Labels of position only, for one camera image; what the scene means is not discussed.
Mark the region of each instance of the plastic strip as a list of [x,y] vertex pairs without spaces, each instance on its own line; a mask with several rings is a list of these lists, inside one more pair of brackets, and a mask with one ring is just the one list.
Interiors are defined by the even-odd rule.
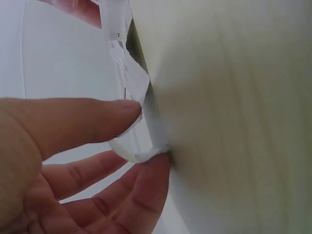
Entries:
[[[132,20],[129,2],[127,0],[98,0],[96,2],[100,7],[104,39],[109,43],[111,56],[116,63],[116,79],[119,79],[117,83],[123,85],[123,87],[119,87],[122,96],[123,98],[130,97],[143,105],[150,78],[126,48]],[[140,146],[135,147],[128,142],[129,137],[136,137],[136,125],[141,119],[142,114],[122,135],[109,141],[110,146],[119,156],[134,163],[145,162],[153,156],[169,150],[166,145],[158,145],[142,152]]]

